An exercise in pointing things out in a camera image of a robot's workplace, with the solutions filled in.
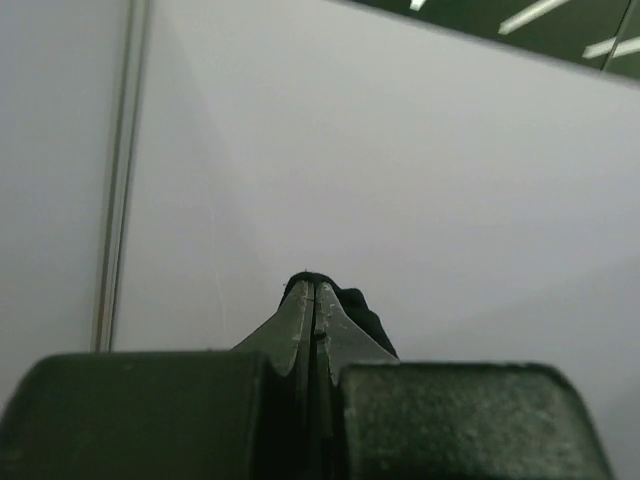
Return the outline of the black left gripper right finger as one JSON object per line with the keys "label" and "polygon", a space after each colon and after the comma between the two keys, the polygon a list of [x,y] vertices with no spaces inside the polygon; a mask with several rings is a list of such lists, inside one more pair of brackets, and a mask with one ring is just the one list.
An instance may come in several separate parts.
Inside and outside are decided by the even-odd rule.
{"label": "black left gripper right finger", "polygon": [[397,364],[345,313],[332,286],[315,290],[312,335],[312,477],[339,479],[343,418],[339,400],[341,371],[352,364]]}

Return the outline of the black t-shirt with blue logo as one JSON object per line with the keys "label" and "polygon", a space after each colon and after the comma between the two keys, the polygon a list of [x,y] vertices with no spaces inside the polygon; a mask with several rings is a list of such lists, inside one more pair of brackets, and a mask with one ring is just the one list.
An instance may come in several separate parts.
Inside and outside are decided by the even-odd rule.
{"label": "black t-shirt with blue logo", "polygon": [[385,332],[379,316],[369,308],[363,293],[357,288],[341,288],[330,277],[317,273],[303,271],[293,275],[287,282],[280,303],[283,303],[293,287],[301,281],[311,282],[314,286],[322,283],[329,284],[342,306],[345,314],[378,345],[390,355],[397,358],[398,354]]}

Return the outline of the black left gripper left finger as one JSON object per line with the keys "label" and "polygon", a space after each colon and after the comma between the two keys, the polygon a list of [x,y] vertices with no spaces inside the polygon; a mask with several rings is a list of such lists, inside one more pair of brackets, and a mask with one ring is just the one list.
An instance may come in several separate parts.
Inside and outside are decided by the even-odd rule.
{"label": "black left gripper left finger", "polygon": [[276,312],[232,348],[265,361],[254,446],[257,479],[308,477],[312,324],[313,286],[299,281]]}

